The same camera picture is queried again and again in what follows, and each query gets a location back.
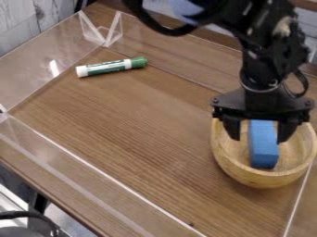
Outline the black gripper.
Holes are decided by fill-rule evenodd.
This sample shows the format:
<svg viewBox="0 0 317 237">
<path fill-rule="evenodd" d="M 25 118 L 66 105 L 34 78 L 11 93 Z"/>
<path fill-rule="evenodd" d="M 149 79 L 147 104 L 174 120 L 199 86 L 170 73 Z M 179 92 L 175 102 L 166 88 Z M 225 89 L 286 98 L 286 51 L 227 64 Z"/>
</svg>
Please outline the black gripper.
<svg viewBox="0 0 317 237">
<path fill-rule="evenodd" d="M 223 120 L 226 133 L 233 140 L 241 139 L 242 119 L 261 119 L 278 121 L 277 142 L 285 143 L 298 124 L 309 121 L 314 101 L 306 96 L 292 97 L 282 87 L 269 93 L 254 93 L 241 87 L 215 96 L 210 105 L 211 114 Z"/>
</svg>

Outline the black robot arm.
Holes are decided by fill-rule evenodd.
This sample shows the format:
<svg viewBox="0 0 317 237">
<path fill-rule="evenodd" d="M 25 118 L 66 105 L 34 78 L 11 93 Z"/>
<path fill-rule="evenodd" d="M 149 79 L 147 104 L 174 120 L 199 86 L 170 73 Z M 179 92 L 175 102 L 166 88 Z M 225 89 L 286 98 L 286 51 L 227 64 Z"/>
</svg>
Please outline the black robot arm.
<svg viewBox="0 0 317 237">
<path fill-rule="evenodd" d="M 163 35 L 179 37 L 214 24 L 231 32 L 242 46 L 241 87 L 210 101 L 213 117 L 223 122 L 231 139 L 241 139 L 243 120 L 277 123 L 278 143 L 286 142 L 297 127 L 309 121 L 314 102 L 304 91 L 290 90 L 294 75 L 302 86 L 309 80 L 301 71 L 308 63 L 306 35 L 300 28 L 290 0 L 171 0 L 183 24 L 169 28 L 143 7 L 143 0 L 122 0 L 139 21 Z"/>
</svg>

